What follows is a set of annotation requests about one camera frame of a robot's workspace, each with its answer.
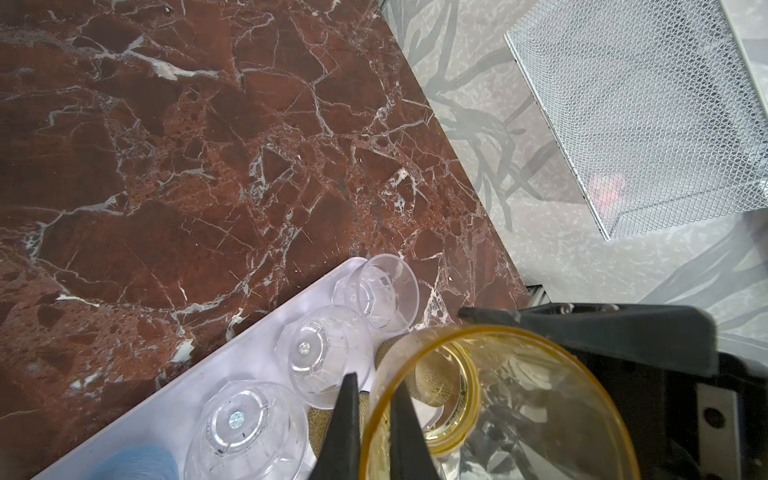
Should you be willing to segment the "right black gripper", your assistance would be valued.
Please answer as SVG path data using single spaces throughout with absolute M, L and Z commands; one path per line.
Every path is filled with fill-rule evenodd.
M 634 458 L 626 479 L 764 479 L 767 368 L 721 352 L 716 324 L 690 306 L 548 303 L 462 307 L 465 322 L 504 325 L 570 349 L 600 382 Z

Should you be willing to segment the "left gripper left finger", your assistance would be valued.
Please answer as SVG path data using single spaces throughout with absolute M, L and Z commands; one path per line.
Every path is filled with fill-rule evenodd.
M 359 389 L 356 373 L 344 376 L 310 480 L 357 480 L 360 465 Z

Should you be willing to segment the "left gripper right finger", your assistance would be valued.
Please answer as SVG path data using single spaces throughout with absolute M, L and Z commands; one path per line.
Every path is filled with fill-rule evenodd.
M 439 480 L 407 386 L 401 383 L 390 402 L 390 478 Z

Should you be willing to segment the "olive green textured cup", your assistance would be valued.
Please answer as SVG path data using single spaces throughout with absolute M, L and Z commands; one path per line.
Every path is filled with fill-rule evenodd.
M 363 441 L 368 409 L 370 405 L 369 400 L 370 392 L 361 390 L 358 394 L 360 441 Z M 309 444 L 317 459 L 320 458 L 323 444 L 327 437 L 328 428 L 334 412 L 335 406 L 333 406 L 331 409 L 318 409 L 315 407 L 310 407 L 307 412 Z

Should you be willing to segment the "amber faceted cup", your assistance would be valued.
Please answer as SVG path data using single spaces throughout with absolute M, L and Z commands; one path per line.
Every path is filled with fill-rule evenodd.
M 440 479 L 626 479 L 633 450 L 594 375 L 562 347 L 504 326 L 444 326 L 466 374 L 466 403 L 411 396 Z M 390 478 L 390 402 L 369 405 L 359 475 Z

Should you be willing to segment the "clear faceted cup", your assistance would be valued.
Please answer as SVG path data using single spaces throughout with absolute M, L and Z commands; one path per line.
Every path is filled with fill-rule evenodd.
M 374 332 L 405 333 L 419 309 L 419 288 L 410 266 L 393 254 L 376 255 L 333 290 L 332 304 L 357 312 Z

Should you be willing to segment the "lilac plastic tray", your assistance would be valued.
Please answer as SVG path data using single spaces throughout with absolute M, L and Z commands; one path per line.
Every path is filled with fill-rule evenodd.
M 298 395 L 278 364 L 275 354 L 278 336 L 286 325 L 309 312 L 333 305 L 332 294 L 336 283 L 367 260 L 355 257 L 342 263 L 106 427 L 93 439 L 47 468 L 43 477 L 86 479 L 85 476 L 92 469 L 115 453 L 126 448 L 152 445 L 171 453 L 177 463 L 178 479 L 185 479 L 185 459 L 194 427 L 204 405 L 227 383 L 237 380 L 274 382 L 288 387 Z M 370 328 L 369 331 L 373 355 L 376 341 L 399 335 L 381 334 Z M 312 406 L 299 398 L 304 402 L 307 418 L 307 412 Z M 308 439 L 304 462 L 295 479 L 309 479 L 316 461 Z

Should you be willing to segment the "grey-blue plastic cup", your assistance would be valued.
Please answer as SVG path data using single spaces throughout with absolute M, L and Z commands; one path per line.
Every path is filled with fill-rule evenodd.
M 115 453 L 92 469 L 85 478 L 177 480 L 179 471 L 174 457 L 166 449 L 142 445 Z

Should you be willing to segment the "brown olive textured cup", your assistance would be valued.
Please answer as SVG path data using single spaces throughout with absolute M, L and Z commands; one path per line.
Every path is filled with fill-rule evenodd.
M 403 384 L 410 396 L 429 407 L 456 409 L 466 403 L 467 380 L 460 355 L 444 342 L 446 329 L 401 333 L 379 343 L 370 404 L 382 401 L 387 388 Z

